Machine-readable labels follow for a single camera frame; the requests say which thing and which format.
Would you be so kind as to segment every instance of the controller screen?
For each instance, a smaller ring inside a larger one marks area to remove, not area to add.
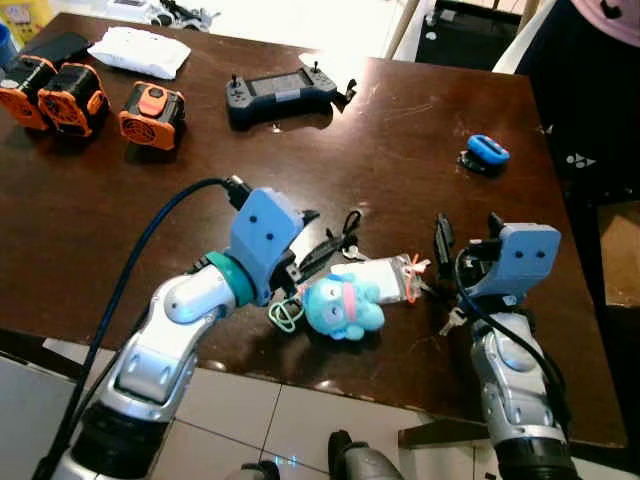
[[[297,73],[291,73],[289,75],[281,75],[278,77],[261,78],[258,80],[251,80],[251,86],[256,92],[256,95],[261,97],[263,95],[272,95],[278,92],[286,92],[288,90],[297,90],[304,88],[307,84],[300,78]]]

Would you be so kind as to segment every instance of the blue object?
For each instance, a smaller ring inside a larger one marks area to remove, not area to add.
[[[0,67],[7,69],[9,62],[18,54],[13,40],[11,39],[11,32],[0,23]]]
[[[499,239],[498,261],[467,293],[472,298],[513,295],[520,303],[529,289],[551,273],[562,234],[549,225],[506,223]]]
[[[507,163],[509,152],[486,135],[471,135],[467,142],[469,151],[488,165],[498,167]]]
[[[353,274],[330,274],[302,295],[309,325],[334,340],[360,340],[365,331],[384,325],[384,313],[376,303],[380,289],[375,283],[356,281]]]
[[[253,300],[253,286],[244,273],[242,267],[233,259],[218,252],[209,252],[205,255],[216,266],[222,276],[231,287],[236,297],[236,308],[244,307]]]
[[[303,228],[303,214],[271,188],[254,189],[236,215],[225,254],[242,265],[251,278],[255,305],[264,306],[271,300],[273,271]]]

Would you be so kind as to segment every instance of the teal joint ring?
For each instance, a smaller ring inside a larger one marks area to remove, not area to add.
[[[255,298],[253,285],[245,271],[232,258],[218,252],[209,252],[205,255],[213,265],[216,266],[222,276],[231,287],[231,291],[236,297],[236,307],[242,307],[250,303]]]

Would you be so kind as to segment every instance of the black cable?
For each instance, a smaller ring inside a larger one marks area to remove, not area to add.
[[[148,313],[149,313],[149,305],[147,305],[147,307],[144,309],[144,311],[138,316],[138,319],[136,320],[136,323],[134,323],[133,327],[131,327],[131,330],[129,331],[129,334],[124,339],[124,342],[122,342],[122,345],[120,345],[118,347],[118,349],[114,352],[113,356],[111,357],[111,360],[109,360],[109,363],[107,363],[107,365],[104,367],[102,372],[100,372],[100,375],[95,379],[95,381],[93,382],[93,384],[91,385],[89,390],[87,390],[87,392],[84,394],[84,397],[82,397],[82,400],[78,404],[78,408],[76,408],[76,412],[75,412],[73,418],[71,419],[71,423],[69,425],[69,429],[72,432],[75,431],[76,427],[78,426],[78,423],[80,423],[80,419],[82,418],[82,414],[87,409],[87,405],[89,404],[89,401],[91,400],[91,397],[93,397],[95,395],[96,390],[98,389],[98,386],[103,382],[103,380],[107,376],[107,373],[109,373],[109,371],[113,368],[115,363],[118,361],[118,358],[120,358],[120,355],[122,354],[122,351],[124,350],[124,347],[127,345],[129,340],[131,339],[131,337],[138,330],[140,330],[140,328],[142,328],[142,325],[143,325],[144,321],[146,320]]]
[[[567,402],[565,399],[564,379],[562,378],[562,374],[560,373],[560,370],[558,369],[555,362],[553,362],[553,360],[550,360],[551,357],[549,357],[549,355],[547,355],[546,353],[544,354],[544,356],[541,355],[535,348],[533,348],[522,337],[520,337],[518,334],[514,333],[513,331],[511,331],[510,329],[502,325],[500,322],[494,320],[489,314],[487,314],[484,310],[482,310],[482,308],[480,308],[478,304],[476,304],[471,299],[464,285],[462,285],[461,272],[460,272],[460,264],[461,264],[462,257],[467,255],[468,253],[470,253],[469,248],[468,247],[463,248],[458,253],[458,256],[456,257],[456,261],[453,268],[456,287],[458,289],[460,296],[462,297],[462,300],[464,301],[466,306],[470,307],[471,310],[473,310],[473,313],[478,318],[482,319],[491,328],[499,331],[504,336],[512,340],[515,344],[522,347],[538,363],[538,365],[540,366],[540,369],[542,370],[542,373],[547,379],[551,410],[553,411],[553,414],[556,420],[558,420],[558,423],[560,423],[560,426],[562,427],[562,430],[564,432],[564,435],[567,441],[569,441],[568,423],[570,420],[570,413],[569,413],[569,408],[567,406]]]
[[[327,239],[324,242],[313,247],[313,249],[302,259],[298,270],[300,271],[300,279],[298,284],[308,280],[313,275],[322,270],[334,253],[357,245],[358,237],[355,231],[360,226],[362,212],[360,210],[351,210],[344,220],[342,233],[335,236],[331,230],[327,228]]]
[[[158,225],[160,225],[160,223],[176,205],[178,205],[182,200],[184,200],[194,192],[210,185],[221,185],[225,187],[225,189],[227,189],[230,194],[231,188],[237,188],[237,186],[234,185],[233,179],[225,180],[221,178],[206,178],[194,183],[193,185],[188,186],[181,192],[174,195],[173,198],[171,198],[171,200],[169,200],[158,211],[158,213],[156,213],[155,217],[153,217],[149,225],[147,225],[147,228],[145,228],[144,232],[142,232],[142,235],[140,235],[140,237],[138,238],[138,241],[133,247],[133,250],[131,250],[131,253],[129,254],[127,263],[125,264],[122,272],[120,273],[120,276],[118,277],[116,287],[102,315],[102,319],[100,320],[100,323],[96,329],[93,340],[91,341],[89,351],[87,352],[87,356],[85,357],[84,363],[82,365],[80,376],[78,377],[73,392],[71,393],[71,397],[69,398],[69,402],[67,403],[67,408],[65,409],[62,420],[60,421],[60,425],[58,427],[58,431],[56,432],[53,443],[51,444],[51,448],[49,449],[46,457],[40,460],[40,463],[38,464],[38,467],[32,477],[34,480],[50,478],[51,475],[53,475],[53,471],[56,468],[56,465],[58,464],[60,458],[62,457],[62,454],[69,445],[69,441],[75,429],[75,427],[71,427],[73,425],[73,420],[76,417],[77,406],[80,401],[80,397],[82,396],[82,391],[91,370],[91,366],[93,365],[96,354],[98,353],[98,348],[102,344],[102,340],[107,332],[107,328],[109,326],[109,323],[111,322],[113,313],[118,306],[120,297],[124,292],[124,288],[129,280],[131,271],[133,270],[133,267],[140,257],[142,250],[149,241],[149,238],[151,238],[151,235],[155,232],[156,228],[158,228]]]

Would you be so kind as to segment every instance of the key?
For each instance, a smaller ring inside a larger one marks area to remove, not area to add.
[[[424,290],[425,292],[430,293],[434,297],[439,297],[440,296],[440,295],[438,295],[438,293],[433,288],[431,288],[429,285],[427,285],[425,283],[425,281],[422,280],[420,277],[416,277],[416,281],[415,282],[416,282],[416,285],[418,287],[420,287],[421,290]]]
[[[464,312],[459,307],[453,307],[449,312],[449,321],[440,329],[440,335],[446,337],[453,327],[459,327],[467,322]]]
[[[371,260],[366,255],[360,253],[357,245],[351,245],[349,248],[342,249],[342,256],[348,260],[360,260],[361,262],[366,262],[367,260]]]

